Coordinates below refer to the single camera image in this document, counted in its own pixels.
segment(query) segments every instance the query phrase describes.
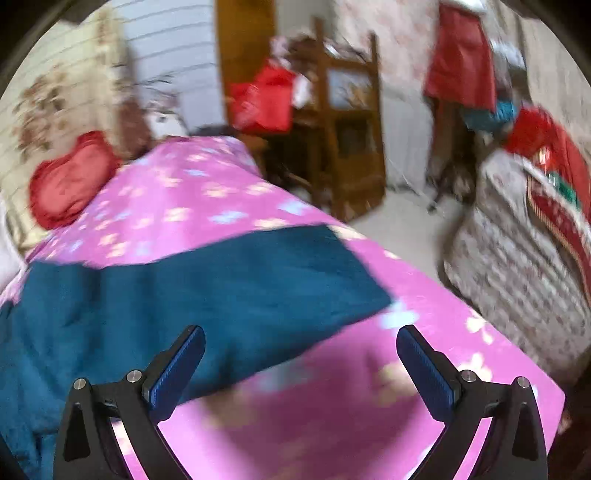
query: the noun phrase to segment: blue gripper pad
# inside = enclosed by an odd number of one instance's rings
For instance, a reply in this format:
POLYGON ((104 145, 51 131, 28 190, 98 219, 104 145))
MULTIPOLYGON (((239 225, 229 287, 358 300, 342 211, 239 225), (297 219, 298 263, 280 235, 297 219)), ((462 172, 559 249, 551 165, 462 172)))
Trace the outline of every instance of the blue gripper pad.
POLYGON ((436 355, 442 354, 435 352, 412 326, 399 330, 396 350, 433 419, 447 423, 452 418, 457 394, 435 365, 436 355))
POLYGON ((201 327, 195 327, 148 392, 154 424, 170 418, 204 353, 205 333, 201 327))

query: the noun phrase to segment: floor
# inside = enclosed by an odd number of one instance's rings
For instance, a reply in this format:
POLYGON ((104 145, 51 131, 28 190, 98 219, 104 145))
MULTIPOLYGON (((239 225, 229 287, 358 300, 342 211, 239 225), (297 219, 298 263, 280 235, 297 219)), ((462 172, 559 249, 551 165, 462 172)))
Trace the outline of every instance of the floor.
POLYGON ((439 211, 427 213, 427 199, 406 190, 388 191, 377 210, 353 221, 359 233, 439 281, 437 270, 446 242, 456 231, 465 207, 446 196, 439 211))

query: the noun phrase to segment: wooden door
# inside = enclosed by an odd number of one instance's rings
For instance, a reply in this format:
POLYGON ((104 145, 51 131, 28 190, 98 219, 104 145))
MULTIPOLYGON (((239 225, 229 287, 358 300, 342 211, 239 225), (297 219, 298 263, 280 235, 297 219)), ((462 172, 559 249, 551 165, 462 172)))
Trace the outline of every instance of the wooden door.
POLYGON ((217 42, 224 93, 250 82, 269 56, 275 35, 274 0, 217 0, 217 42))

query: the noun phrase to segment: wooden chair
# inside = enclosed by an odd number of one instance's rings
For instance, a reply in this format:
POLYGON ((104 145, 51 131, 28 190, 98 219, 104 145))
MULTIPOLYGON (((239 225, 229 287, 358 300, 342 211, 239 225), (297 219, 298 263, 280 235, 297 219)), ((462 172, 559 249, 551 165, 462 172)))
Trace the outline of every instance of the wooden chair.
POLYGON ((295 51, 290 60, 314 65, 317 105, 294 109, 294 129, 302 129, 307 143, 307 179, 288 173, 304 187, 315 206, 322 206, 324 192, 331 192, 331 214, 348 222, 379 206, 384 198, 386 172, 380 107, 378 41, 371 34, 371 60, 334 58, 324 47, 324 22, 314 19, 316 40, 311 48, 295 51), (368 108, 335 109, 330 103, 329 71, 366 74, 371 81, 368 108), (343 141, 365 136, 363 148, 344 153, 343 141))

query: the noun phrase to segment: pink bedspread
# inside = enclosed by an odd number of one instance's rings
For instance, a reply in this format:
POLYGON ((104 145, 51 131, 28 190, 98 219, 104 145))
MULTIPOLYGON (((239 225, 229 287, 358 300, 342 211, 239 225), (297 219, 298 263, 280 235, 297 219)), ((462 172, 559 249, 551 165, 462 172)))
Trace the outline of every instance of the pink bedspread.
MULTIPOLYGON (((395 254, 261 180, 232 138, 159 146, 124 167, 76 223, 55 231, 32 258, 95 267, 151 262, 256 229, 315 223, 333 225, 399 300, 296 360, 178 407, 160 427, 193 478, 409 478, 442 427, 396 355, 398 329, 409 323, 456 366, 483 380, 529 378, 550 447, 564 394, 546 374, 395 254)), ((121 425, 115 431, 134 478, 145 478, 121 425)), ((468 477, 484 435, 481 426, 457 479, 468 477)))

